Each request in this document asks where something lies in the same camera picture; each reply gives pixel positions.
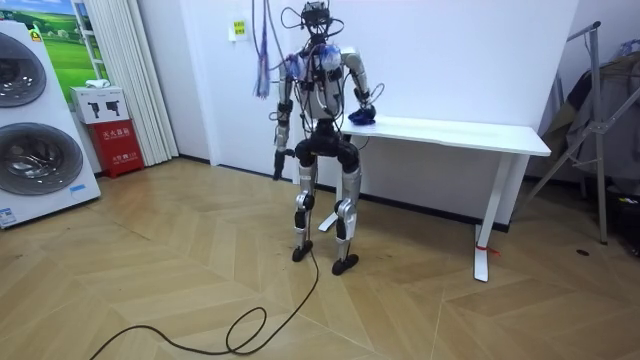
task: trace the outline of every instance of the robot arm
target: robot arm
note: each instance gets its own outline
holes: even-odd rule
[[[292,155],[292,150],[287,150],[287,141],[289,140],[289,117],[293,110],[293,101],[291,100],[291,88],[293,79],[287,73],[285,63],[280,64],[280,101],[278,102],[278,127],[276,128],[276,154],[274,161],[273,180],[279,180],[282,177],[282,169],[284,168],[284,158],[286,155]]]
[[[342,62],[349,69],[353,82],[356,85],[354,93],[356,99],[360,103],[360,108],[371,109],[373,105],[369,103],[371,93],[369,92],[369,84],[367,83],[367,74],[364,70],[364,64],[360,53],[353,48],[342,50]]]

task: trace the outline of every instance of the humanoid robot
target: humanoid robot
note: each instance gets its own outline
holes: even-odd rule
[[[367,76],[358,52],[352,48],[339,49],[326,43],[330,36],[339,32],[329,33],[331,24],[342,21],[332,18],[329,9],[321,1],[308,2],[300,17],[301,26],[306,27],[310,38],[299,52],[287,56],[279,67],[280,101],[277,111],[277,149],[273,178],[278,180],[281,177],[286,155],[295,155],[298,158],[301,192],[295,199],[295,250],[292,260],[299,262],[313,247],[313,243],[307,240],[307,232],[310,211],[315,203],[317,157],[336,157],[340,162],[343,196],[334,207],[338,215],[338,259],[333,265],[332,273],[341,275],[358,262],[357,255],[349,254],[349,247],[355,233],[356,205],[361,180],[358,148],[351,144],[348,136],[342,136],[336,125],[336,120],[341,115],[344,118],[345,67],[353,78],[355,96],[360,104],[360,109],[354,115],[372,120],[375,117],[375,108],[370,101]],[[295,151],[287,149],[289,120],[293,110],[292,90],[295,90],[296,98],[300,102],[303,126],[307,124],[310,132],[305,140],[297,144]]]

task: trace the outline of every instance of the white table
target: white table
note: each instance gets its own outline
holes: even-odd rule
[[[342,133],[355,136],[382,137],[408,141],[435,143],[444,146],[461,147],[485,151],[497,151],[500,164],[496,171],[493,189],[487,204],[482,225],[476,225],[476,248],[474,277],[480,281],[489,280],[487,249],[489,235],[500,204],[507,173],[511,168],[514,154],[549,156],[551,151],[538,134],[527,126],[494,125],[459,121],[411,119],[390,116],[376,116],[376,123],[355,126],[349,120],[344,122]],[[338,176],[336,199],[342,199],[342,177]],[[319,227],[327,231],[338,219],[332,213]]]

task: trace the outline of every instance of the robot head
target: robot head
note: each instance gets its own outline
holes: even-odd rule
[[[324,1],[307,2],[300,17],[302,18],[302,26],[306,27],[311,35],[310,43],[312,45],[324,44],[330,36],[337,34],[337,32],[329,34],[331,24],[339,20],[331,17],[329,8]]]

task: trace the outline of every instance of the white wall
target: white wall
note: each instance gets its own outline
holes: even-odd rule
[[[178,152],[209,159],[180,0],[138,0],[138,4]]]
[[[577,1],[333,0],[331,6],[347,25],[335,41],[358,47],[371,83],[387,85],[376,103],[380,113],[537,129]],[[302,7],[298,0],[288,3]],[[185,26],[194,34],[201,102],[210,99],[203,105],[210,140],[236,144],[213,148],[212,161],[271,173],[274,124],[267,115],[277,96],[266,102],[251,97],[253,44],[227,41],[229,12],[247,14],[250,2],[182,4]],[[274,18],[291,52],[306,37],[281,30],[280,4],[272,1]],[[270,55],[278,58],[275,48]],[[299,131],[293,135],[290,147],[300,140]],[[380,139],[371,140],[362,158],[363,192],[475,217],[484,212],[498,160],[493,153]],[[526,163],[519,158],[509,174],[499,222],[509,220]],[[294,164],[288,162],[285,174],[293,174]],[[337,171],[335,160],[321,161],[320,182],[334,185]]]
[[[607,62],[623,42],[640,37],[640,1],[629,0],[580,0],[576,16],[571,25],[571,33],[579,31],[595,21],[601,21],[599,28],[600,61]],[[565,97],[573,89],[580,76],[590,69],[589,54],[582,38],[567,43],[562,54],[558,71],[562,77]],[[553,101],[547,104],[547,111],[540,125],[540,133],[544,133],[551,124],[553,115],[558,110]],[[531,162],[527,174],[543,176],[547,170],[541,161]],[[554,176],[556,179],[577,181],[580,172],[565,166]]]
[[[89,160],[89,165],[91,165],[91,170],[93,170],[94,174],[101,172],[102,167],[100,166],[100,161],[98,160],[98,156],[96,155],[96,150],[93,147],[93,142],[91,142],[91,136],[89,135],[87,125],[78,119],[75,111],[71,112],[71,117],[73,118],[73,123],[76,125],[76,129],[78,130],[78,134],[80,135],[80,145],[82,145],[84,152],[87,154],[87,159]]]

